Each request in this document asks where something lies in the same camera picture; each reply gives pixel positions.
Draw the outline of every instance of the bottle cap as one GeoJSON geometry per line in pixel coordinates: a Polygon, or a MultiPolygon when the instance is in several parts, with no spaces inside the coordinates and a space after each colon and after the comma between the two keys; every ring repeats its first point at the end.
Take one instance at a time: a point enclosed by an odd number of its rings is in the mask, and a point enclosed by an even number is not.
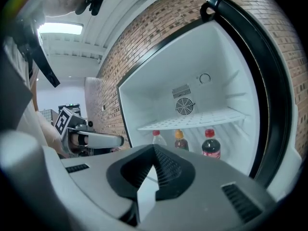
{"type": "Polygon", "coordinates": [[[207,138],[212,138],[215,136],[215,131],[213,129],[207,129],[205,130],[205,136],[207,138]]]}
{"type": "Polygon", "coordinates": [[[153,135],[154,136],[160,135],[160,131],[159,130],[153,130],[153,135]]]}
{"type": "Polygon", "coordinates": [[[184,138],[183,132],[182,132],[180,129],[177,129],[177,130],[175,131],[175,138],[178,139],[178,140],[184,138]]]}

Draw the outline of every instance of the refrigerator shelf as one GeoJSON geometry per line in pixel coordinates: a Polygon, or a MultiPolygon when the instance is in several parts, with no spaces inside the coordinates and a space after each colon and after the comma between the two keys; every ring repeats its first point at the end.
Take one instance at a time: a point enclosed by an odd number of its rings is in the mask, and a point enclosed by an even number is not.
{"type": "Polygon", "coordinates": [[[193,115],[183,115],[162,120],[141,127],[138,130],[169,130],[180,128],[198,128],[219,125],[245,119],[245,115],[231,108],[202,112],[193,115]]]}

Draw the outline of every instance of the bottle label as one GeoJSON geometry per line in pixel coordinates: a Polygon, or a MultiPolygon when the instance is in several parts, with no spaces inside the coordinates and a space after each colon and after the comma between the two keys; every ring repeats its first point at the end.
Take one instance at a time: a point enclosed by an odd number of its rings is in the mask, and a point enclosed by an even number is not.
{"type": "Polygon", "coordinates": [[[220,158],[220,150],[218,152],[209,153],[209,152],[202,152],[204,156],[210,156],[213,158],[220,158]]]}

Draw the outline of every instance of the plastic bottle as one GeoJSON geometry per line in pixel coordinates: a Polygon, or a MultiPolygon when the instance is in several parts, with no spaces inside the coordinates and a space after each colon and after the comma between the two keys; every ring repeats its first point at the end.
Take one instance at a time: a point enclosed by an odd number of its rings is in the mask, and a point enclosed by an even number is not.
{"type": "Polygon", "coordinates": [[[160,145],[167,145],[166,141],[164,138],[160,135],[159,130],[154,130],[153,131],[153,144],[160,144],[160,145]]]}
{"type": "Polygon", "coordinates": [[[205,131],[206,141],[202,144],[203,155],[220,158],[220,143],[215,139],[215,131],[207,129],[205,131]]]}
{"type": "Polygon", "coordinates": [[[188,142],[186,139],[184,139],[184,135],[183,135],[183,132],[180,130],[180,129],[177,129],[175,131],[175,143],[174,143],[174,146],[176,148],[181,148],[181,149],[184,149],[186,151],[189,151],[188,149],[188,142]]]}

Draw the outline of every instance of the fluorescent light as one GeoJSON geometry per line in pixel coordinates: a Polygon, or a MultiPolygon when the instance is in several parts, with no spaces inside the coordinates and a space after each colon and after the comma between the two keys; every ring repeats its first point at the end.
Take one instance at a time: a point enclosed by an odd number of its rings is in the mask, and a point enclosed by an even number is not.
{"type": "Polygon", "coordinates": [[[66,23],[51,23],[46,22],[39,27],[40,33],[69,33],[80,35],[83,26],[66,23]]]}

